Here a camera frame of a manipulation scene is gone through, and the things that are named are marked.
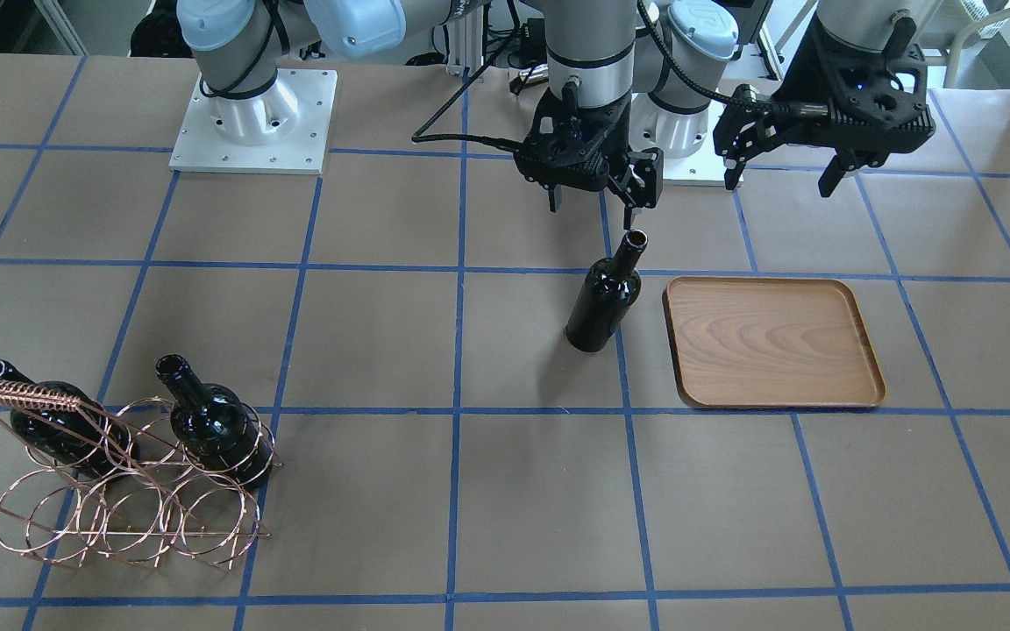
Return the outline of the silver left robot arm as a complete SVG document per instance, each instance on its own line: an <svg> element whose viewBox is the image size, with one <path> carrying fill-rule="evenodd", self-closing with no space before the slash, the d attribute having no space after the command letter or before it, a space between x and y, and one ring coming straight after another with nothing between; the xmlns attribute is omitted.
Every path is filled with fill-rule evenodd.
<svg viewBox="0 0 1010 631"><path fill-rule="evenodd" d="M676 47L698 47L707 15L693 1L664 3L653 19L637 6L643 32L660 52L661 79L724 110L712 132L724 160L724 187L734 190L750 160L781 146L829 148L818 180L830 196L846 175L911 154L936 132L927 103L928 64L918 43L937 1L809 1L782 33L799 35L797 51L772 95L738 85L732 95L696 79Z"/></svg>

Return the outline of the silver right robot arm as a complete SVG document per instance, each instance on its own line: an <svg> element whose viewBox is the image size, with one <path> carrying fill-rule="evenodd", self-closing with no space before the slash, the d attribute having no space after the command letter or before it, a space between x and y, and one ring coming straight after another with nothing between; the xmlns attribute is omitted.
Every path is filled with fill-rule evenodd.
<svg viewBox="0 0 1010 631"><path fill-rule="evenodd" d="M465 135L508 152L526 180L610 191L624 204L622 226L656 205L663 156L630 147L634 1L537 1L545 20L549 87L521 140ZM229 112L276 101L277 60L324 44L342 59L396 47L411 32L473 15L477 1L180 1L176 20L201 72L202 96Z"/></svg>

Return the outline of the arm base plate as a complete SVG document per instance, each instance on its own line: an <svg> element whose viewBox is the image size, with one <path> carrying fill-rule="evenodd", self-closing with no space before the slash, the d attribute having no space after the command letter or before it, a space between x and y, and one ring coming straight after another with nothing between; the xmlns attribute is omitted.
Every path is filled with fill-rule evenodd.
<svg viewBox="0 0 1010 631"><path fill-rule="evenodd" d="M724 185L724 160L716 154L713 132L724 104L710 101L698 113L665 110L649 95L637 93L630 104L629 144L635 152L661 149L666 185Z"/></svg>
<svg viewBox="0 0 1010 631"><path fill-rule="evenodd" d="M319 176L339 76L333 69L278 69L263 95L207 97L193 88L169 160L176 172Z"/></svg>

